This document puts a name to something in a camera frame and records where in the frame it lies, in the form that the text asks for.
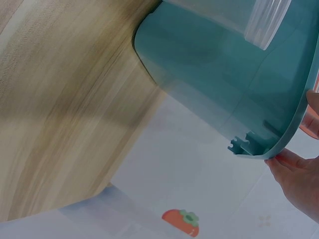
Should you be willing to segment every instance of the wooden surface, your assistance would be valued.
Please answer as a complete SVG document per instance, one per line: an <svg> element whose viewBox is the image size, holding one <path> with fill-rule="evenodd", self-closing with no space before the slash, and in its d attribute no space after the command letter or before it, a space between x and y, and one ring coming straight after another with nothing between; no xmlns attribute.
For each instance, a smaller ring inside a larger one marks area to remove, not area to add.
<svg viewBox="0 0 319 239"><path fill-rule="evenodd" d="M132 36L155 0L0 0L0 221L109 183L163 93Z"/></svg>

